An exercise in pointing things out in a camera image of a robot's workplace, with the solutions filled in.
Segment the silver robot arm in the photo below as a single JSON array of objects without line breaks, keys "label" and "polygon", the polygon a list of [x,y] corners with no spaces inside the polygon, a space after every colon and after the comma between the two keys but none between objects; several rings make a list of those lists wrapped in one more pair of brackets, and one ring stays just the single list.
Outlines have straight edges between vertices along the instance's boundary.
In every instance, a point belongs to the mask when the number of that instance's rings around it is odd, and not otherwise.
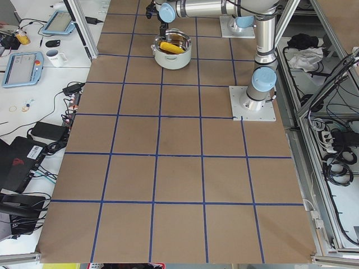
[{"label": "silver robot arm", "polygon": [[218,17],[226,30],[223,37],[249,38],[256,41],[255,69],[250,85],[239,103],[249,111],[261,110],[275,86],[275,27],[277,1],[152,1],[162,30],[176,18]]}]

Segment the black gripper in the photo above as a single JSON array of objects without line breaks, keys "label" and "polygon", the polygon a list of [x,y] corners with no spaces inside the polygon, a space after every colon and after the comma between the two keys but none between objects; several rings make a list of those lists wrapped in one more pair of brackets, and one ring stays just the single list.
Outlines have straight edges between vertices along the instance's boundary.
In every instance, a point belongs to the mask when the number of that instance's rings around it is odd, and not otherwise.
[{"label": "black gripper", "polygon": [[159,20],[160,22],[160,29],[159,29],[159,33],[160,33],[160,37],[163,38],[163,34],[164,36],[166,36],[167,34],[167,31],[168,31],[168,23],[163,21],[160,16],[157,16],[157,19]]}]

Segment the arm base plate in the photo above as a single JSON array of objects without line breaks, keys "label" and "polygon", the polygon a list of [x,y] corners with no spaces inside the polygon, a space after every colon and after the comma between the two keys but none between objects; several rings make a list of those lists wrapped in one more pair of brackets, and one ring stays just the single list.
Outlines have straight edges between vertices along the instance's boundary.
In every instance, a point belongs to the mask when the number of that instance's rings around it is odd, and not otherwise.
[{"label": "arm base plate", "polygon": [[221,16],[220,28],[223,38],[240,38],[254,39],[254,22],[253,16],[230,17]]},{"label": "arm base plate", "polygon": [[249,122],[275,122],[273,103],[253,101],[247,96],[247,86],[230,86],[232,119]]}]

